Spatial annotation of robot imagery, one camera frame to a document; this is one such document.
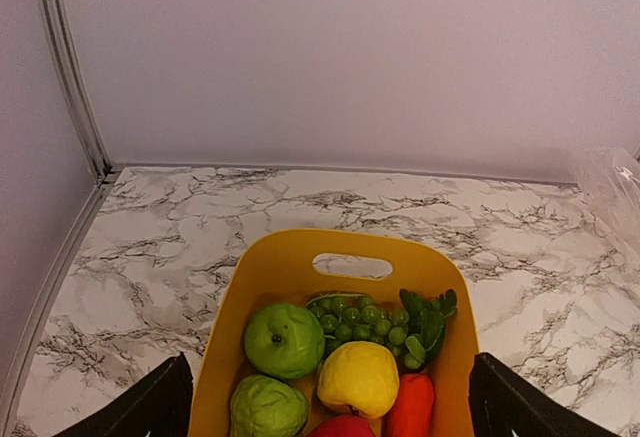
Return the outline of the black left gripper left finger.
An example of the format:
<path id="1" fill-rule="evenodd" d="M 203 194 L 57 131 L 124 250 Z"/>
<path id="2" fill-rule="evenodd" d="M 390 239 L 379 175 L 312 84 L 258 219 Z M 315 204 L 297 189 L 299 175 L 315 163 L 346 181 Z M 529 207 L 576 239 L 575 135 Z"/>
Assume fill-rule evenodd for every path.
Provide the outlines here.
<path id="1" fill-rule="evenodd" d="M 56 437 L 186 436 L 193 388 L 191 368 L 179 353 Z"/>

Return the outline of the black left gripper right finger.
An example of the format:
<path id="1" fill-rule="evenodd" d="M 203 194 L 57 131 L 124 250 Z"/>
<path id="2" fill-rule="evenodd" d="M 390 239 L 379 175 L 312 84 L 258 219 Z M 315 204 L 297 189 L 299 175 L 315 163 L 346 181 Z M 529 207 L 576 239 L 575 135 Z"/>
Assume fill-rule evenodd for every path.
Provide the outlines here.
<path id="1" fill-rule="evenodd" d="M 476 436 L 616 437 L 553 401 L 487 352 L 474 359 L 469 409 Z"/>

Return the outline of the clear zip top bag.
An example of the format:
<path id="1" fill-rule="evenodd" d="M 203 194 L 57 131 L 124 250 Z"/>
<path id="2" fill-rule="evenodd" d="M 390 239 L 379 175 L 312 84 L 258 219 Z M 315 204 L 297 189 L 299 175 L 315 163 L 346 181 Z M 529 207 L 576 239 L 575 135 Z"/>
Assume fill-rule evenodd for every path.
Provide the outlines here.
<path id="1" fill-rule="evenodd" d="M 639 161 L 622 148 L 576 154 L 571 172 L 589 209 L 639 263 Z"/>

